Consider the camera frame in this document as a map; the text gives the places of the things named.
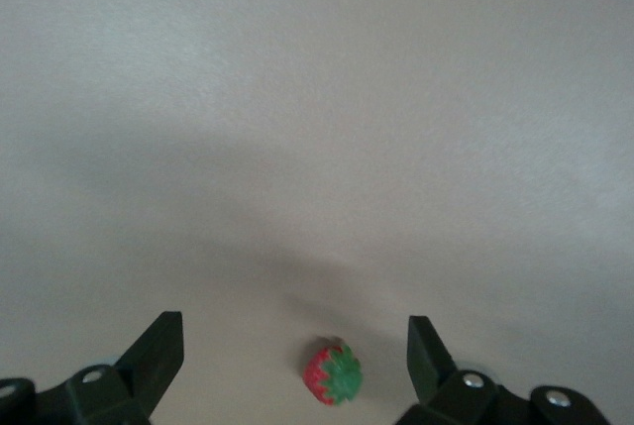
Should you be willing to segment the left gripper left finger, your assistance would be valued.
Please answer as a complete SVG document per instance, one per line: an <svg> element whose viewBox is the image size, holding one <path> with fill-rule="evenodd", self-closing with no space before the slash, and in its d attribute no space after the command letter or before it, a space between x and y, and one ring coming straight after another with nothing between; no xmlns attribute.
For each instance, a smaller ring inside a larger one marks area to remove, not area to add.
<svg viewBox="0 0 634 425"><path fill-rule="evenodd" d="M149 424L182 364L182 314L165 311L112 365L86 367L44 391L25 377L3 378L1 422Z"/></svg>

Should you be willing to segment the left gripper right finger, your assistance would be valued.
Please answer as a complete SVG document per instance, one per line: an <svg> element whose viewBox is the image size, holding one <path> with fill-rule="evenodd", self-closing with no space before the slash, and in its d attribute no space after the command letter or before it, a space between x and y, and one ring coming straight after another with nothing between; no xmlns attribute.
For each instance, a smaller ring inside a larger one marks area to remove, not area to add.
<svg viewBox="0 0 634 425"><path fill-rule="evenodd" d="M542 385L521 398L483 372L461 370L431 320L408 321L407 369L418 402L399 424L605 425L607 418L583 394Z"/></svg>

